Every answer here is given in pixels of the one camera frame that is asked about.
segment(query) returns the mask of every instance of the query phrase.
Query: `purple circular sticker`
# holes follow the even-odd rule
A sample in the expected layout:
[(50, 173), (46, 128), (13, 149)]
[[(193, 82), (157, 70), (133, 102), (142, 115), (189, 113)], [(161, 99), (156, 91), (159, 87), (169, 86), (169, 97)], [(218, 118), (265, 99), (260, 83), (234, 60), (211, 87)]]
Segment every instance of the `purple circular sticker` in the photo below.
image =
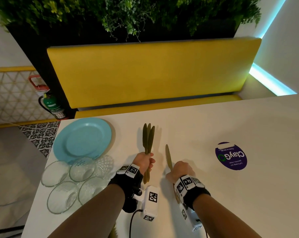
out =
[(215, 148), (215, 154), (218, 160), (225, 167), (233, 170), (244, 169), (247, 165), (247, 158), (242, 149), (229, 142), (222, 142)]

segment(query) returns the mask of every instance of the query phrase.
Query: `yellow seat cushion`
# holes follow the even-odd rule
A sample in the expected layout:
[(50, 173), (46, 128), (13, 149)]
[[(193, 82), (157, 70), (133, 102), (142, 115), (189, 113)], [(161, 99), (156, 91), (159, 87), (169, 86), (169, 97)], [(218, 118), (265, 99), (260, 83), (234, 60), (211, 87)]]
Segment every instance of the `yellow seat cushion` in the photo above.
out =
[(72, 108), (241, 90), (259, 38), (47, 49)]
[(78, 118), (87, 118), (87, 117), (112, 115), (112, 114), (133, 113), (133, 112), (140, 112), (140, 111), (147, 111), (147, 110), (177, 108), (177, 107), (184, 107), (184, 106), (193, 106), (193, 105), (208, 104), (208, 103), (221, 103), (221, 102), (230, 102), (230, 101), (238, 101), (238, 100), (241, 100), (241, 98), (238, 95), (224, 95), (224, 96), (197, 98), (197, 99), (189, 99), (189, 100), (171, 101), (171, 102), (164, 102), (164, 103), (143, 104), (143, 105), (135, 105), (135, 106), (127, 106), (127, 107), (100, 108), (100, 109), (93, 109), (93, 110), (86, 110), (86, 111), (78, 111), (76, 112), (75, 118), (78, 119)]

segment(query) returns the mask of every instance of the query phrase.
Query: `wrist strap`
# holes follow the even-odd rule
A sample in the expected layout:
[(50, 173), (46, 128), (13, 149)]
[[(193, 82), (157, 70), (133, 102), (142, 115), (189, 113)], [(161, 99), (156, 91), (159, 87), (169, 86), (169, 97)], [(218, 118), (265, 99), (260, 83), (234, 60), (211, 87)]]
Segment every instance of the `wrist strap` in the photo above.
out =
[(140, 189), (142, 179), (143, 175), (139, 171), (139, 166), (126, 164), (116, 172), (108, 184), (117, 184), (123, 190), (125, 195), (123, 210), (127, 213), (132, 213), (137, 208), (137, 200), (133, 199), (133, 196)]
[(180, 177), (175, 183), (174, 188), (180, 201), (192, 210), (193, 202), (199, 195), (207, 194), (211, 196), (200, 180), (189, 175)]

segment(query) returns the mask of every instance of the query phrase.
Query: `hand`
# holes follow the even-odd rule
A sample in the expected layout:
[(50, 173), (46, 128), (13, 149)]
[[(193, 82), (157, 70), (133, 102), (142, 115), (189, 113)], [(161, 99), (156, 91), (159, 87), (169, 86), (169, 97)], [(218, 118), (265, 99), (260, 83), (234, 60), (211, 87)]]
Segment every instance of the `hand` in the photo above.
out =
[(185, 175), (195, 176), (196, 174), (188, 163), (178, 161), (174, 165), (173, 170), (166, 174), (166, 179), (175, 184), (181, 176)]
[(156, 162), (156, 160), (154, 160), (152, 158), (154, 154), (150, 153), (150, 154), (145, 154), (145, 152), (141, 152), (138, 153), (135, 157), (135, 159), (133, 160), (133, 164), (136, 164), (137, 166), (140, 167), (140, 173), (142, 175), (145, 174), (145, 171), (149, 168), (149, 171), (152, 170), (153, 167), (153, 163)]

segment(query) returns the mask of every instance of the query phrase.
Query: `black planter box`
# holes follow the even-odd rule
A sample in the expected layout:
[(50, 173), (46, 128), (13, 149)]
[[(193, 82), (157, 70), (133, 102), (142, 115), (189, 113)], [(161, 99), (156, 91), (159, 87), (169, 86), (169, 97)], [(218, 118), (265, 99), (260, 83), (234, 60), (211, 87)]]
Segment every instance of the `black planter box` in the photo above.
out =
[(127, 35), (124, 27), (117, 28), (112, 35), (104, 30), (98, 20), (72, 20), (69, 23), (53, 24), (40, 21), (37, 34), (29, 24), (12, 23), (7, 26), (28, 59), (49, 86), (58, 102), (65, 108), (67, 115), (73, 118), (76, 109), (71, 109), (64, 91), (59, 83), (54, 68), (47, 54), (47, 48), (52, 46), (72, 46), (91, 44), (111, 44), (126, 42), (151, 42), (233, 38), (235, 35), (234, 20), (209, 20), (198, 26), (194, 36), (190, 36), (185, 22), (178, 21), (172, 30), (167, 30), (159, 24), (147, 21), (141, 29), (139, 37)]

